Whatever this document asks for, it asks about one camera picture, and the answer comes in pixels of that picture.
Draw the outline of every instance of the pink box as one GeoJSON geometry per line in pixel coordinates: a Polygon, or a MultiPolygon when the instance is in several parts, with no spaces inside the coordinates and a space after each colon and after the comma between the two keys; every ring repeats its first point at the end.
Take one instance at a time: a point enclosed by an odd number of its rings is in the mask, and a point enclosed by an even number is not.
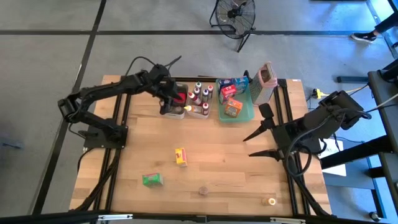
{"type": "Polygon", "coordinates": [[[228,98],[233,97],[236,93],[235,85],[226,86],[220,91],[220,103],[225,105],[228,101],[228,98]]]}

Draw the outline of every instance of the white paper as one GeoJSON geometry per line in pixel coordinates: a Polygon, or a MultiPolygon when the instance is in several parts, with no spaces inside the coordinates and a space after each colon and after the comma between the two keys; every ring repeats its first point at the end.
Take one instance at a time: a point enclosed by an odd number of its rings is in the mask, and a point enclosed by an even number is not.
{"type": "MultiPolygon", "coordinates": [[[[339,152],[334,139],[324,139],[324,141],[326,142],[327,147],[326,147],[325,152],[318,155],[320,159],[323,157],[332,155],[336,152],[339,152]]],[[[323,142],[321,142],[319,140],[319,144],[321,145],[321,149],[323,149],[323,142]]],[[[338,147],[340,148],[340,150],[342,151],[343,150],[343,142],[337,140],[337,144],[338,144],[338,147]]],[[[346,166],[344,164],[324,169],[324,170],[322,170],[322,172],[325,172],[328,174],[341,175],[344,177],[347,176],[346,166]]]]}

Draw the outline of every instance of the fan grille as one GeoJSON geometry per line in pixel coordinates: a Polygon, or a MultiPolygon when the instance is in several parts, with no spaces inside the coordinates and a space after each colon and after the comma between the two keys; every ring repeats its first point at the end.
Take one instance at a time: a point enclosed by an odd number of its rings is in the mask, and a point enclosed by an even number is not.
{"type": "Polygon", "coordinates": [[[232,39],[242,39],[253,27],[256,18],[254,0],[219,0],[216,20],[222,33],[232,39]]]}

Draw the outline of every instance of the wooden table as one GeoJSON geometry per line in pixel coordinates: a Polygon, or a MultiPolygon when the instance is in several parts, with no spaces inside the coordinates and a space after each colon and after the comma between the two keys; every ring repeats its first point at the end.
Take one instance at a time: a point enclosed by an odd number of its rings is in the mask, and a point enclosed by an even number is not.
{"type": "MultiPolygon", "coordinates": [[[[105,75],[103,84],[118,82],[120,76],[105,75]]],[[[294,119],[307,112],[302,83],[287,80],[294,119]]],[[[280,90],[282,111],[284,99],[280,90]]],[[[122,99],[123,111],[125,96],[122,99]]],[[[95,114],[111,118],[116,97],[98,101],[95,114]]],[[[276,148],[270,131],[248,141],[242,140],[263,120],[255,108],[255,117],[247,123],[221,123],[218,107],[208,119],[185,115],[182,120],[159,114],[159,100],[143,93],[131,98],[126,147],[122,150],[111,210],[131,213],[169,213],[200,215],[292,215],[287,177],[281,162],[270,157],[249,157],[252,152],[276,148]],[[184,147],[188,167],[178,167],[174,149],[184,147]],[[142,175],[160,172],[164,186],[148,188],[142,175]],[[206,197],[198,194],[208,188],[206,197]],[[275,206],[263,206],[263,198],[276,198],[275,206]]],[[[270,105],[277,123],[275,100],[270,105]]],[[[100,175],[104,149],[94,149],[82,160],[70,208],[79,206],[93,190],[100,175]]],[[[303,166],[307,155],[302,154],[303,166]]],[[[305,183],[323,209],[331,212],[325,181],[318,159],[313,158],[305,173],[305,183]]],[[[298,209],[303,213],[299,189],[295,188],[298,209]]],[[[101,200],[104,207],[107,186],[101,200]]]]}

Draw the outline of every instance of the sneaker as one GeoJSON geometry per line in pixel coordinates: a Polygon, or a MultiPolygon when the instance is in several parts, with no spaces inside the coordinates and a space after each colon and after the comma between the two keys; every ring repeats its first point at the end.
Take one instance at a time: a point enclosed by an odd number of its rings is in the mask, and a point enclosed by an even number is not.
{"type": "Polygon", "coordinates": [[[368,43],[373,43],[376,40],[376,36],[369,36],[369,33],[361,34],[361,33],[354,33],[351,34],[351,38],[354,40],[365,41],[368,43]]]}

